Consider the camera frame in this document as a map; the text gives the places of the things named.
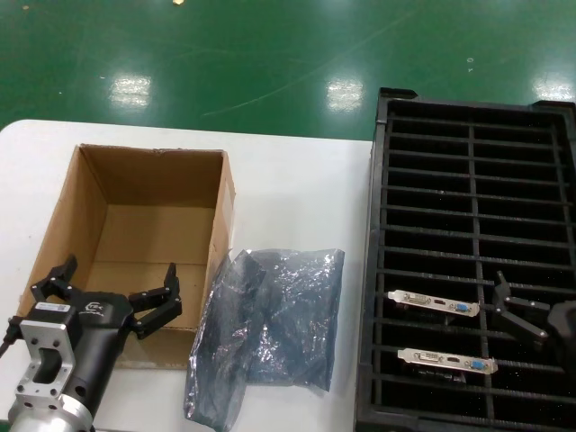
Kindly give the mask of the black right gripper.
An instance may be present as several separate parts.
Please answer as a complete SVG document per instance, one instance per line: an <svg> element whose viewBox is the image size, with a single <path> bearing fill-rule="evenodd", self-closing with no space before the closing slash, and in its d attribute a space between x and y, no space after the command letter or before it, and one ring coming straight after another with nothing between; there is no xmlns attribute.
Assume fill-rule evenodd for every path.
<svg viewBox="0 0 576 432"><path fill-rule="evenodd" d="M548 340L558 360L575 359L575 302L550 305L516 297L501 271L494 287L492 324L518 342L534 350L543 350ZM548 332L544 329L547 320Z"/></svg>

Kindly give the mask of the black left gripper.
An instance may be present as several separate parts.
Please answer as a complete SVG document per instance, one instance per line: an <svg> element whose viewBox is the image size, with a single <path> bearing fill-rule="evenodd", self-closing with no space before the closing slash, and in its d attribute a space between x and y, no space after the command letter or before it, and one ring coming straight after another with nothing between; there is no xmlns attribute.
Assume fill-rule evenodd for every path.
<svg viewBox="0 0 576 432"><path fill-rule="evenodd" d="M67 395L87 408L100 406L114 365L131 331L147 338L182 314L176 264L171 263L161 287L136 292L129 300L117 293L83 292L71 283L77 270L71 254L62 265L31 286L36 302L56 296L78 310L82 335L74 349L75 367L67 382Z"/></svg>

